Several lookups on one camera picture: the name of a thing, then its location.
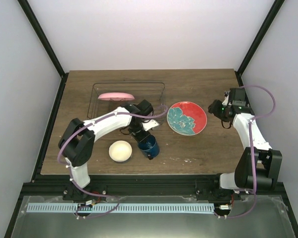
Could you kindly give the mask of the dark blue mug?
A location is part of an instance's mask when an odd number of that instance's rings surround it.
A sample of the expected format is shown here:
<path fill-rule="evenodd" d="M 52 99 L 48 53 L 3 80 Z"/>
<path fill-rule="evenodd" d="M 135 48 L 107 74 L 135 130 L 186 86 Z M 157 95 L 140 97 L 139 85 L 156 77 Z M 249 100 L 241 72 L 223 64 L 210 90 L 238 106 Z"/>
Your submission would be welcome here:
<path fill-rule="evenodd" d="M 137 146 L 141 150 L 142 154 L 149 160 L 154 159 L 160 153 L 158 142 L 153 135 L 150 135 L 143 141 L 138 142 Z"/>

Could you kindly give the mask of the cream upturned bowl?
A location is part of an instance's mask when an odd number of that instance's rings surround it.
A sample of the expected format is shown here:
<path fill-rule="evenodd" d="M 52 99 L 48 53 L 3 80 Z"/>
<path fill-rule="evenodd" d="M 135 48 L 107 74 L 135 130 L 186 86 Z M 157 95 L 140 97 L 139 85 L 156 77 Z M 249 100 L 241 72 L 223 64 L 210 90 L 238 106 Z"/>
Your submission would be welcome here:
<path fill-rule="evenodd" d="M 110 158 L 118 163 L 129 160 L 132 156 L 132 152 L 133 150 L 130 143 L 123 140 L 116 141 L 109 147 Z"/>

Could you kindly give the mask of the red plate with teal flower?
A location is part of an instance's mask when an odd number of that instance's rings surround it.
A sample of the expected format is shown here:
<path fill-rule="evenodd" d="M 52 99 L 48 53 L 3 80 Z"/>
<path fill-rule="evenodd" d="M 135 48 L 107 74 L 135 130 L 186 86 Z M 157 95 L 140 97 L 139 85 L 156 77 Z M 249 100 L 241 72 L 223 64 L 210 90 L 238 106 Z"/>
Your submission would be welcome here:
<path fill-rule="evenodd" d="M 167 112 L 166 119 L 174 132 L 184 136 L 199 134 L 205 129 L 208 121 L 205 111 L 189 101 L 173 104 Z"/>

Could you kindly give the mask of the pink plastic bear plate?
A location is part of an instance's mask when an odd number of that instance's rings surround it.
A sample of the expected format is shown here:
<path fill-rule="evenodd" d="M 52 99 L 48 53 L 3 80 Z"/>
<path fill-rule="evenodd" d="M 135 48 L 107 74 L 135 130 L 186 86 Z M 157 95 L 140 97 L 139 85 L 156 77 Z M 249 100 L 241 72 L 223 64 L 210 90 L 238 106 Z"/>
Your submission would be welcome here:
<path fill-rule="evenodd" d="M 100 94 L 98 99 L 103 101 L 132 101 L 135 97 L 129 93 L 110 92 Z"/>

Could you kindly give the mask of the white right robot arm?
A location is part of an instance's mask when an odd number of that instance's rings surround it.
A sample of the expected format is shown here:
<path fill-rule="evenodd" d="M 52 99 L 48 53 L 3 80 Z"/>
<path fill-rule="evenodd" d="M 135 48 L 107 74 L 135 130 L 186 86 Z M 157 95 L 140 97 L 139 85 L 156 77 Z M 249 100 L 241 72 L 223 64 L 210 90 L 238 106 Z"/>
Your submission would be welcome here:
<path fill-rule="evenodd" d="M 233 173 L 221 174 L 219 182 L 211 186 L 211 195 L 217 200 L 228 195 L 228 190 L 272 191 L 275 189 L 282 154 L 274 150 L 259 130 L 251 107 L 224 105 L 214 100 L 208 112 L 221 122 L 228 122 L 242 142 L 244 151 Z"/>

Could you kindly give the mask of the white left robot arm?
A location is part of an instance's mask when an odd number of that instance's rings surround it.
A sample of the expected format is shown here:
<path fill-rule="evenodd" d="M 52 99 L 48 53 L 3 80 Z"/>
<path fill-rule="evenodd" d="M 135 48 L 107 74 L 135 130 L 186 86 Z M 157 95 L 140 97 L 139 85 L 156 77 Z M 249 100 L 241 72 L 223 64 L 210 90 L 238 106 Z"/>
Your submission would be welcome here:
<path fill-rule="evenodd" d="M 152 105 L 144 100 L 138 105 L 124 103 L 94 119 L 81 121 L 75 118 L 70 121 L 59 141 L 57 159 L 70 170 L 70 181 L 75 185 L 76 197 L 87 200 L 91 196 L 87 162 L 95 142 L 117 129 L 126 128 L 137 143 L 146 145 L 151 138 L 150 130 L 159 126 L 152 112 Z"/>

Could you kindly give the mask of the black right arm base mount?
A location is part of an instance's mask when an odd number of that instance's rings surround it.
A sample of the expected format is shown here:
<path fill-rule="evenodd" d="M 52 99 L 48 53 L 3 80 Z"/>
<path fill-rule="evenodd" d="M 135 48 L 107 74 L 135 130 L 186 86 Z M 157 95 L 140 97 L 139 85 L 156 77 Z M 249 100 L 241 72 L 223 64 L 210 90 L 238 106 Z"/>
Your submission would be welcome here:
<path fill-rule="evenodd" d="M 219 187 L 219 183 L 215 179 L 211 180 L 195 180 L 195 193 L 197 200 L 206 201 L 230 201 L 235 192 L 229 189 Z"/>

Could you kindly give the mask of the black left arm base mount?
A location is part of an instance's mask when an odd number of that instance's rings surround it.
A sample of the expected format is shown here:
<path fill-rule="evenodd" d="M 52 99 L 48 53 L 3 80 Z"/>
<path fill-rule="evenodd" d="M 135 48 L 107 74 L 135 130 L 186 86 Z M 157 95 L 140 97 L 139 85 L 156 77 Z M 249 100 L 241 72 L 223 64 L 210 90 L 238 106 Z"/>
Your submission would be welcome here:
<path fill-rule="evenodd" d="M 107 191 L 107 187 L 105 185 L 88 185 L 84 188 L 84 190 L 93 194 L 103 195 L 103 191 Z M 105 201 L 106 199 L 103 197 L 88 195 L 80 191 L 73 183 L 68 184 L 64 191 L 67 192 L 66 194 L 63 194 L 63 200 L 65 201 L 84 202 L 92 199 L 95 199 L 96 201 Z"/>

